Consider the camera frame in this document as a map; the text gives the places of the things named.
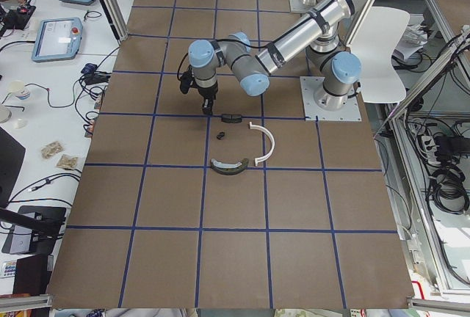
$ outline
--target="blue joint cap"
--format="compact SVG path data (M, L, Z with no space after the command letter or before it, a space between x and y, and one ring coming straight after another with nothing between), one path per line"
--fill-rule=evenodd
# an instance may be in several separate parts
M208 65L214 56L214 47L208 40L195 40L188 49L189 63L194 68Z
M232 33L232 34L230 34L230 36L236 37L238 40L240 40L244 44L250 44L251 45L250 39L248 39L248 36L243 32ZM247 47L247 46L245 46L245 48L247 49L247 53L250 53L251 48Z
M245 90L247 95L255 97L267 90L270 86L270 80L262 73L254 73L253 75L244 77L240 81L240 86L242 86L242 89Z
M361 61L356 55L342 51L334 56L331 70L343 84L353 84L361 77Z

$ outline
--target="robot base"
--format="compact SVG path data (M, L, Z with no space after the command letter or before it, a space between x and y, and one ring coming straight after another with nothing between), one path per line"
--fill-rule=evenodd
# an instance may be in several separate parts
M304 14L308 12L311 7L307 7L300 0L289 0L289 4L291 6L291 12Z
M300 86L302 88L303 110L305 112L305 120L315 121L361 121L361 113L359 112L358 102L356 97L347 100L346 104L334 112L324 110L319 107L314 100L314 93L317 88L322 84L323 77L300 77Z

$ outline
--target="white cup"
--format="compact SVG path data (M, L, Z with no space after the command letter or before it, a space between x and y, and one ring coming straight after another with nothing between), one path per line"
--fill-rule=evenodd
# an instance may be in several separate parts
M0 123L6 123L12 117L12 112L3 104L0 104Z
M24 86L24 82L14 80L8 85L8 93L12 93L16 98L25 100L29 98L31 92Z

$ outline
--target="white curved part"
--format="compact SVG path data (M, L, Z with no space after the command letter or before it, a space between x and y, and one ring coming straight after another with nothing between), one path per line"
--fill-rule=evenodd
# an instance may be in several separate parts
M263 126L260 126L260 125L254 125L251 122L250 122L250 129L260 130L262 133L266 134L266 136L271 141L270 151L262 157L255 158L255 167L257 167L258 163L261 163L262 161L266 161L272 155L272 152L274 151L274 147L275 147L274 136L271 134L271 131L269 131L267 128L264 128Z

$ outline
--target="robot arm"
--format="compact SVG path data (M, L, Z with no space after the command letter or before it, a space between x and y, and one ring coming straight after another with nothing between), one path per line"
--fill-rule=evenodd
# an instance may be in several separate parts
M352 54L336 52L339 42L336 29L339 21L360 10L366 0L317 1L314 8L255 56L249 54L250 41L242 32L224 40L193 42L189 47L189 63L195 82L193 87L197 87L204 98L204 114L212 114L218 90L217 68L228 65L245 92L256 96L270 85L268 76L309 46L309 59L325 74L326 93L343 98L350 84L357 81L361 67Z

